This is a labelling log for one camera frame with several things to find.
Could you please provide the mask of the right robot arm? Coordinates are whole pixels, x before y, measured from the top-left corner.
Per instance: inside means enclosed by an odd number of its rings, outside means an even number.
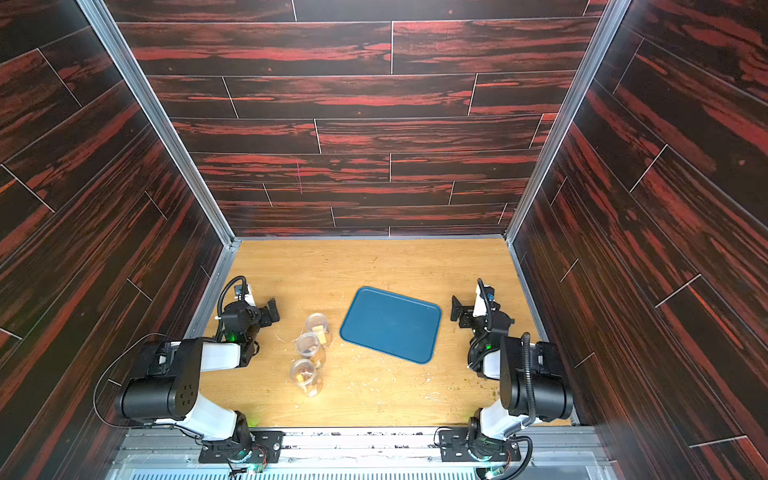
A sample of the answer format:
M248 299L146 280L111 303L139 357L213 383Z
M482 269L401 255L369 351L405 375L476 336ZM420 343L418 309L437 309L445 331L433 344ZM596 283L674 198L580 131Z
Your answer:
M444 462L504 464L477 469L480 479L512 479L533 457L533 439L523 431L565 420L573 411L560 353L553 343L532 341L528 332L510 336L514 320L483 281L477 282L472 306L452 299L450 320L472 331L467 367L481 379L496 381L499 394L492 405L476 410L466 427L436 431L435 445Z

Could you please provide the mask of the teal plastic tray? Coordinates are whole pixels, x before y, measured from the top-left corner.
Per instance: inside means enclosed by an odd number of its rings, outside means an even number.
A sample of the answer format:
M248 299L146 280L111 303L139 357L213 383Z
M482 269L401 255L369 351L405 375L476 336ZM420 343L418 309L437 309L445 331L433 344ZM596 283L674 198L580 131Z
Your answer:
M441 308L423 300L364 286L355 294L340 328L340 337L415 364L434 355Z

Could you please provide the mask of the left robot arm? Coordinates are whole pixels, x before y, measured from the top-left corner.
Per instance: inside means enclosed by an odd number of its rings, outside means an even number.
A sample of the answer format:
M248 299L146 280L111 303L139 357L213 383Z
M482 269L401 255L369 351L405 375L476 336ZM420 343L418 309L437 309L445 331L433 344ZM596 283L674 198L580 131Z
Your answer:
M203 464L265 468L280 457L282 432L256 433L244 413L206 398L200 378L247 367L260 350L257 334L279 322L280 313L275 299L256 304L244 276L229 280L222 291L236 298L226 303L224 295L218 297L214 336L173 340L149 333L134 343L139 353L115 400L116 426L176 429L200 446Z

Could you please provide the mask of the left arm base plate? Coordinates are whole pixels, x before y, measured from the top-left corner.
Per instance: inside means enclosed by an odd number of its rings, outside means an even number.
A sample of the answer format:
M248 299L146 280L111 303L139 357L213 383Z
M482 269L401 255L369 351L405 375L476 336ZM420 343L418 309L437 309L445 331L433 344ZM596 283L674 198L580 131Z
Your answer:
M235 438L202 441L201 464L258 464L279 461L285 433L280 430L250 430L250 440Z

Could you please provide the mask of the middle clear jar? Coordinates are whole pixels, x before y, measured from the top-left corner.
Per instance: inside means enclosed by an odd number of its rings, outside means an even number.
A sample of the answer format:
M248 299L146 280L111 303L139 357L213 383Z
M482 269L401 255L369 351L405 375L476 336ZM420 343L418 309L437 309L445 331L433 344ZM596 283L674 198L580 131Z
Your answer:
M312 362L316 368L321 368L326 362L325 348L320 337L315 333L304 333L297 338L295 347L300 356Z

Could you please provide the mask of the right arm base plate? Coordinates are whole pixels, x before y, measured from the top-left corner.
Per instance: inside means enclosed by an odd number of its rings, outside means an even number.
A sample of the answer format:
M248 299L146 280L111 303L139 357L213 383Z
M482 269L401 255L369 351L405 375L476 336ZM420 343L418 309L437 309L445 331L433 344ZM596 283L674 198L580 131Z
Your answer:
M512 463L522 459L517 446L470 432L468 427L438 427L433 442L444 463Z

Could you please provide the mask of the clear jar with cookies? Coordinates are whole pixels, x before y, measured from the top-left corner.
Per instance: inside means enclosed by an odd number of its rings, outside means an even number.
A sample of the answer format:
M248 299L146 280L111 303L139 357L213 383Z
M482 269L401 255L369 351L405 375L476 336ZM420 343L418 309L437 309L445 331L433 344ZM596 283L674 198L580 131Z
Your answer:
M309 333L313 333L318 337L323 347L326 347L332 341L329 320L323 313L315 312L309 315L305 320L305 328Z

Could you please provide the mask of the near clear jar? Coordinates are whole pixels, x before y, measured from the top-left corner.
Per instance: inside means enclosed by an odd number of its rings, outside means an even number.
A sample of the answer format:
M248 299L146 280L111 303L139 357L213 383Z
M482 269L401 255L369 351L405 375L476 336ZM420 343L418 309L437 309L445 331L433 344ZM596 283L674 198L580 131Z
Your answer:
M291 365L289 378L308 397L315 397L322 390L321 373L309 359L295 360Z

